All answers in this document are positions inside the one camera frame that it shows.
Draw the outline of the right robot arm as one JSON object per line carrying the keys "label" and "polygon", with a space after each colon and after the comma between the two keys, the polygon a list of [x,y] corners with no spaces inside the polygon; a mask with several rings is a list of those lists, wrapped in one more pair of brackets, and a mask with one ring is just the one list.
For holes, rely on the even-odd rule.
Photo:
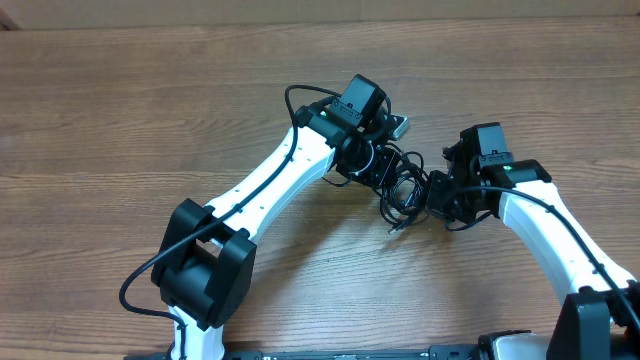
{"label": "right robot arm", "polygon": [[461,131],[429,176],[426,208],[466,230],[489,216],[524,243],[561,304],[553,333],[507,330],[479,337],[472,359],[636,359],[639,281],[611,259],[564,204],[536,160],[515,160],[498,123]]}

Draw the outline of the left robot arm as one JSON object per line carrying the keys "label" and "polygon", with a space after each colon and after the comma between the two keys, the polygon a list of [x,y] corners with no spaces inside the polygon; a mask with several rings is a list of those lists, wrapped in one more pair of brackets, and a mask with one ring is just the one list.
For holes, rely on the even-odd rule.
{"label": "left robot arm", "polygon": [[406,133],[408,119],[361,75],[341,93],[322,93],[290,109],[285,138],[244,180],[172,213],[151,270],[175,326],[170,358],[223,358],[223,327],[248,293],[259,240],[303,189],[331,169],[370,188],[388,183],[399,157],[387,144]]}

